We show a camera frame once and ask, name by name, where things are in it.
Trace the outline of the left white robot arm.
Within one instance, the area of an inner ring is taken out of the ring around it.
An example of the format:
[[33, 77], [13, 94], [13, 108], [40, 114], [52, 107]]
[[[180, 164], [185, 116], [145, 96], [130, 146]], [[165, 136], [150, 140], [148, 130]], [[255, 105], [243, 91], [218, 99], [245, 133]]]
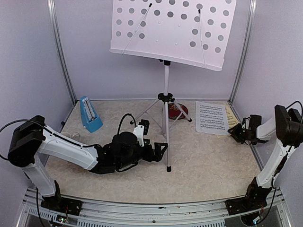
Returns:
[[39, 155], [46, 154], [97, 174], [125, 172], [137, 166], [139, 161], [160, 162], [169, 145], [166, 142], [154, 145], [145, 139], [149, 121], [135, 124], [134, 131], [120, 131], [109, 144], [87, 145], [58, 133], [45, 124], [45, 118], [37, 115], [32, 119], [20, 119], [7, 123], [0, 130], [19, 123], [13, 131], [5, 160], [20, 167], [38, 189], [44, 201], [56, 210], [66, 206], [58, 183], [46, 172]]

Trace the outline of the silver tripod stand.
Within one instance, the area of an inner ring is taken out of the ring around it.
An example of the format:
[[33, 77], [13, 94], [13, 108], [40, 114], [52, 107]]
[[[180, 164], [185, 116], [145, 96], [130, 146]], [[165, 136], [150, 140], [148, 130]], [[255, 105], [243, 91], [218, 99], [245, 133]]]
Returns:
[[[168, 148], [166, 150], [166, 156], [167, 156], [167, 172], [171, 172], [171, 163], [170, 163], [170, 141], [169, 141], [169, 104], [173, 103], [178, 110], [180, 110], [180, 114], [177, 116], [177, 118], [174, 120], [173, 124], [182, 116], [184, 115], [185, 118], [192, 122], [192, 119], [188, 116], [188, 114], [181, 108], [181, 106], [178, 104], [177, 100], [173, 97], [171, 93], [169, 93], [169, 70], [171, 61], [168, 60], [159, 60], [164, 64], [164, 88], [163, 92], [158, 94], [158, 97], [150, 104], [148, 107], [146, 107], [143, 111], [141, 111], [136, 117], [135, 120], [138, 120], [141, 116], [144, 114], [148, 114], [160, 127], [163, 137], [166, 139], [166, 142], [168, 144]], [[162, 126], [158, 124], [158, 122], [148, 113], [148, 110], [150, 110], [154, 105], [156, 105], [159, 101], [163, 102], [163, 108], [162, 108]]]

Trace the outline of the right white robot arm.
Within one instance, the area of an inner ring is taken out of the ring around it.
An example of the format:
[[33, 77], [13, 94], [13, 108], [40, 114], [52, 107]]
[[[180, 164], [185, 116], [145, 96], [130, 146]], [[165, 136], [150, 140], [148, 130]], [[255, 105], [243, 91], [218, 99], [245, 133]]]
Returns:
[[246, 145], [265, 144], [276, 137], [274, 149], [262, 171], [249, 184], [240, 203], [247, 210], [266, 201], [268, 194], [275, 188], [275, 181], [285, 163], [294, 151], [303, 143], [303, 112], [292, 108], [300, 101], [289, 106], [276, 105], [274, 116], [262, 123], [260, 115], [250, 115], [228, 130], [236, 142]]

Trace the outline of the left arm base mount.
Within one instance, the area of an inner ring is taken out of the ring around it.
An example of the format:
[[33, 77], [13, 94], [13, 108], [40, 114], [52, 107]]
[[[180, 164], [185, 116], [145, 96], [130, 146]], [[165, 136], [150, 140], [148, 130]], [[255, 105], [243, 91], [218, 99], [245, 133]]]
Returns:
[[79, 216], [83, 202], [65, 197], [43, 197], [41, 207], [65, 213], [67, 215]]

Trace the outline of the white sheet music page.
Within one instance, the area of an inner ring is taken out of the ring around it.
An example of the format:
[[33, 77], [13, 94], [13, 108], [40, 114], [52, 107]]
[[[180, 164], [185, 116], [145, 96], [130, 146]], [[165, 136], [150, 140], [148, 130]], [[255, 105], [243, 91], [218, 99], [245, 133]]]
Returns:
[[225, 105], [196, 101], [196, 132], [223, 136], [228, 130]]

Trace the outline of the white perforated music stand desk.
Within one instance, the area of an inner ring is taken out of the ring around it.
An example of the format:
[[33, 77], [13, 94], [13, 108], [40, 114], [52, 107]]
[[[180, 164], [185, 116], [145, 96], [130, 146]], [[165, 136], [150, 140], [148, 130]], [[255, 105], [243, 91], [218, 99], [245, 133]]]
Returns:
[[115, 0], [112, 53], [221, 71], [236, 0]]

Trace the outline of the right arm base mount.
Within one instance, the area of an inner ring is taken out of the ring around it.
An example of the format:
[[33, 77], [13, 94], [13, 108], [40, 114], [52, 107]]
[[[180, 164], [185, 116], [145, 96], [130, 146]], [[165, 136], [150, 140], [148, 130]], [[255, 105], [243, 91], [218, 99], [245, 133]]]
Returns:
[[228, 199], [225, 201], [226, 208], [229, 215], [236, 215], [252, 210], [260, 209], [262, 206], [266, 207], [266, 201], [248, 201], [244, 197], [237, 199]]

